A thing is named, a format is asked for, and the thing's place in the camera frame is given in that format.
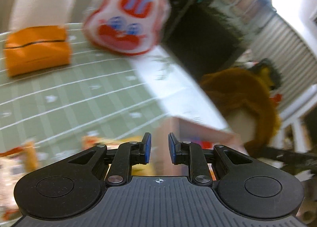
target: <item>cardboard box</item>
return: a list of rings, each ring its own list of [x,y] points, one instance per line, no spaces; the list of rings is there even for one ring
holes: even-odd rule
[[[165,119],[152,135],[151,162],[156,176],[188,175],[187,166],[172,164],[168,147],[168,135],[171,132],[179,141],[191,140],[198,143],[203,141],[203,145],[209,142],[210,148],[215,144],[223,144],[247,154],[239,135],[205,127],[182,118],[171,117]]]

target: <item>ribbed plastic surface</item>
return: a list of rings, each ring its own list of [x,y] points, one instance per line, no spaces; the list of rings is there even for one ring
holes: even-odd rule
[[[133,177],[107,190],[90,211],[63,221],[29,216],[18,227],[303,227],[295,217],[256,221],[223,206],[209,187],[191,184],[186,177]]]

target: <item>circular pad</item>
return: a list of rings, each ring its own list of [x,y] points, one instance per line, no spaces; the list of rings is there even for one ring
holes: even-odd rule
[[[62,176],[53,176],[42,179],[37,184],[36,190],[44,196],[59,197],[68,194],[73,187],[72,180]]]
[[[281,184],[276,179],[264,176],[250,178],[244,186],[249,193],[259,197],[271,197],[282,190]]]

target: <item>orange box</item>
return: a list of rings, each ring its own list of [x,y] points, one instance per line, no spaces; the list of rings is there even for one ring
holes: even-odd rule
[[[4,47],[9,76],[70,63],[72,54],[65,28],[41,26],[9,34]]]
[[[223,144],[241,153],[247,154],[239,135],[205,127],[203,125],[178,118],[165,119],[152,135],[150,161],[153,162],[156,176],[187,176],[188,167],[174,165],[168,146],[168,135],[173,132],[178,141],[199,138],[201,141]]]

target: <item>white line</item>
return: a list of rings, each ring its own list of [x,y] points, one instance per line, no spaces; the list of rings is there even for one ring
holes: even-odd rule
[[[128,132],[126,132],[126,133],[124,133],[124,134],[122,134],[122,135],[116,137],[115,139],[124,138],[125,136],[127,136],[127,135],[129,135],[129,134],[132,134],[133,132],[135,132],[135,131],[137,131],[137,130],[139,130],[139,129],[141,129],[141,128],[147,126],[147,125],[152,124],[154,121],[157,121],[157,120],[159,120],[160,118],[163,118],[163,117],[166,116],[166,115],[168,115],[168,113],[164,113],[164,114],[162,114],[162,115],[160,115],[160,116],[157,116],[157,117],[155,117],[155,118],[149,120],[148,122],[146,122],[146,123],[144,123],[144,124],[142,124],[142,125],[140,125],[140,126],[134,128],[134,129],[131,129],[131,130],[129,130]]]
[[[57,138],[57,137],[59,137],[59,136],[62,136],[62,135],[64,135],[64,134],[67,134],[67,133],[72,132],[72,131],[74,131],[74,130],[80,129],[80,128],[85,127],[85,126],[87,126],[87,125],[90,125],[90,124],[93,124],[93,123],[95,123],[95,122],[98,122],[98,121],[104,120],[104,119],[106,119],[106,118],[109,118],[109,117],[111,117],[111,116],[113,116],[113,115],[116,115],[116,114],[118,114],[118,113],[121,113],[121,112],[124,112],[124,111],[126,111],[126,110],[132,109],[132,108],[134,108],[134,107],[136,107],[136,106],[139,106],[139,105],[142,105],[142,104],[144,104],[144,103],[153,101],[154,99],[155,99],[155,98],[150,98],[150,99],[145,100],[145,101],[143,101],[143,102],[139,102],[139,103],[137,103],[137,104],[131,105],[131,106],[126,107],[126,108],[124,108],[124,109],[121,109],[121,110],[119,110],[119,111],[116,111],[116,112],[110,113],[110,114],[108,114],[108,115],[106,115],[106,116],[103,116],[103,117],[101,117],[101,118],[95,119],[95,120],[90,121],[90,122],[87,122],[87,123],[85,123],[85,124],[76,126],[75,128],[72,128],[72,129],[66,130],[66,131],[64,131],[64,132],[61,132],[61,133],[59,133],[59,134],[57,134],[57,135],[54,135],[54,136],[52,136],[52,137],[49,137],[49,138],[44,139],[44,140],[42,140],[42,141],[39,141],[39,142],[37,142],[37,143],[35,143],[35,144],[38,145],[38,144],[44,143],[44,142],[49,141],[49,140],[51,140],[51,139],[53,139],[53,138]]]
[[[100,95],[97,95],[97,96],[93,96],[93,97],[90,97],[90,98],[87,98],[87,99],[84,99],[84,100],[81,100],[81,101],[78,101],[78,102],[73,102],[73,103],[70,103],[70,104],[67,104],[67,105],[63,105],[61,107],[58,107],[58,108],[55,108],[55,109],[52,109],[52,110],[49,110],[49,111],[46,111],[46,112],[42,112],[42,113],[39,113],[37,115],[31,116],[31,117],[28,117],[28,118],[25,118],[25,119],[22,119],[22,120],[19,120],[19,121],[14,122],[14,123],[12,123],[10,125],[7,125],[7,126],[4,126],[4,127],[0,128],[0,130],[6,129],[8,127],[14,126],[14,125],[19,124],[21,122],[36,118],[38,116],[42,116],[44,114],[47,114],[47,113],[50,113],[50,112],[53,112],[53,111],[57,111],[57,110],[60,110],[60,109],[63,109],[63,108],[66,108],[66,107],[81,103],[81,102],[86,102],[86,101],[89,101],[89,100],[92,100],[92,99],[95,99],[95,98],[99,98],[99,97],[102,97],[102,96],[105,96],[105,95],[108,95],[108,94],[112,94],[112,93],[115,93],[115,92],[119,92],[119,91],[122,91],[122,90],[125,90],[125,89],[129,89],[129,88],[132,88],[132,87],[140,86],[140,85],[144,85],[144,83],[143,84],[137,84],[137,85],[134,85],[134,86],[125,87],[125,88],[121,88],[121,89],[118,89],[118,90],[115,90],[115,91],[110,91],[108,93],[104,93],[104,94],[100,94]]]
[[[121,72],[116,72],[116,73],[111,73],[111,74],[107,74],[107,75],[95,76],[95,77],[91,77],[91,78],[86,78],[86,79],[77,80],[77,81],[74,81],[74,82],[69,82],[69,83],[65,83],[65,84],[58,85],[58,86],[46,88],[46,89],[43,89],[43,90],[39,90],[39,91],[36,91],[36,92],[33,92],[33,93],[25,94],[25,95],[22,95],[22,96],[13,98],[13,99],[11,99],[11,100],[9,100],[9,101],[0,103],[0,106],[1,106],[1,105],[4,105],[4,104],[7,104],[7,103],[9,103],[9,102],[13,102],[13,101],[16,101],[16,100],[18,100],[18,99],[24,98],[24,97],[28,97],[28,96],[33,95],[33,94],[38,94],[38,93],[45,92],[45,91],[48,91],[48,90],[51,90],[51,89],[55,89],[55,88],[58,88],[58,87],[67,86],[67,85],[70,85],[70,84],[75,84],[75,83],[79,83],[79,82],[83,82],[83,81],[87,81],[87,80],[92,80],[92,79],[96,79],[96,78],[101,78],[101,77],[104,77],[104,76],[111,76],[111,75],[116,75],[116,74],[120,74],[120,73],[131,72],[131,71],[134,71],[134,69],[130,69],[130,70],[126,70],[126,71],[121,71]]]
[[[5,85],[8,85],[8,84],[12,84],[12,83],[17,82],[17,81],[20,81],[20,80],[25,80],[25,79],[30,78],[30,77],[35,77],[35,76],[39,76],[39,75],[44,75],[44,74],[47,74],[47,73],[51,73],[51,72],[55,72],[55,71],[60,71],[60,70],[65,70],[65,69],[69,69],[69,68],[73,68],[73,67],[77,67],[77,66],[83,66],[83,65],[88,65],[88,64],[93,64],[93,63],[99,63],[99,62],[104,62],[104,61],[112,61],[112,60],[122,60],[122,58],[106,59],[106,60],[101,60],[101,61],[93,61],[93,62],[87,62],[87,63],[83,63],[83,64],[77,64],[77,65],[68,66],[68,67],[63,67],[63,68],[57,68],[57,69],[53,69],[53,70],[50,70],[50,71],[47,71],[47,72],[43,72],[43,73],[39,73],[39,74],[36,74],[36,75],[26,76],[26,77],[24,77],[24,78],[20,78],[20,79],[14,80],[14,81],[9,82],[9,83],[4,83],[4,84],[1,84],[0,87],[5,86]]]
[[[75,53],[73,53],[72,55],[80,54],[80,53],[85,53],[85,52],[90,52],[90,51],[100,51],[100,50],[89,50],[89,51],[75,52]]]
[[[80,44],[80,43],[88,43],[86,41],[80,41],[80,42],[70,42],[70,44]]]

